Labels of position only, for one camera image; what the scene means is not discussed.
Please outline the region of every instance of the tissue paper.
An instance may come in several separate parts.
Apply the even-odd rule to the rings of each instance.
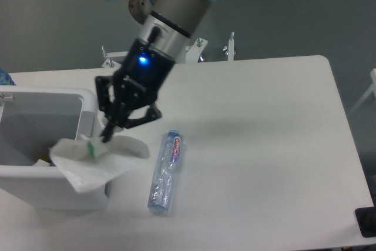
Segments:
[[[149,157],[147,145],[138,139],[115,136],[106,144],[99,140],[61,139],[50,150],[52,162],[79,193],[98,189],[127,170],[142,167]]]

